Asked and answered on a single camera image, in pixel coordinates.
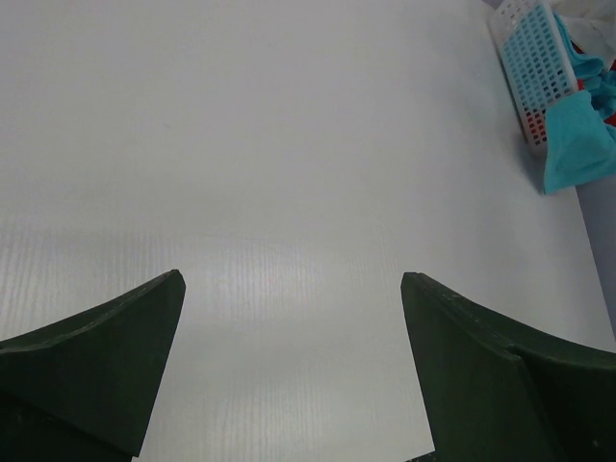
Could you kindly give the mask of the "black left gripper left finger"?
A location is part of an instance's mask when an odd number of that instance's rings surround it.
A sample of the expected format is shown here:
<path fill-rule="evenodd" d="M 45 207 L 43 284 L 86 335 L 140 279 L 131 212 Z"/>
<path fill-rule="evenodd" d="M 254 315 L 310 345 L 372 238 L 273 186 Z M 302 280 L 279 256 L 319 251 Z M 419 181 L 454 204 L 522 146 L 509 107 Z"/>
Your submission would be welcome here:
<path fill-rule="evenodd" d="M 185 299 L 177 269 L 1 343 L 4 461 L 131 461 Z"/>

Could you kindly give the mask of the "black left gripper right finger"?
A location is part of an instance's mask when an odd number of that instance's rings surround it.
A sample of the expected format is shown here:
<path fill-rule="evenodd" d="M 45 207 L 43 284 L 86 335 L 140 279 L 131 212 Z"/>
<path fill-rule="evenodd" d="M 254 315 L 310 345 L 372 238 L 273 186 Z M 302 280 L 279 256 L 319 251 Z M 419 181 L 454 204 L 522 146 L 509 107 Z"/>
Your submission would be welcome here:
<path fill-rule="evenodd" d="M 422 273 L 401 300 L 433 461 L 611 461 L 615 356 L 485 308 Z"/>

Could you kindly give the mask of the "white t-shirt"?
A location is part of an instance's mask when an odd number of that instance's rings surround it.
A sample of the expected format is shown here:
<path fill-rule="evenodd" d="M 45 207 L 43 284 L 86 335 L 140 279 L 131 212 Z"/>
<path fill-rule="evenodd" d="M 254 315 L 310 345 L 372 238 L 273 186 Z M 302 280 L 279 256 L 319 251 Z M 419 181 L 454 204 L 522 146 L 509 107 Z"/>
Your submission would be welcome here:
<path fill-rule="evenodd" d="M 615 54 L 615 0 L 552 1 L 573 42 L 588 54 Z"/>

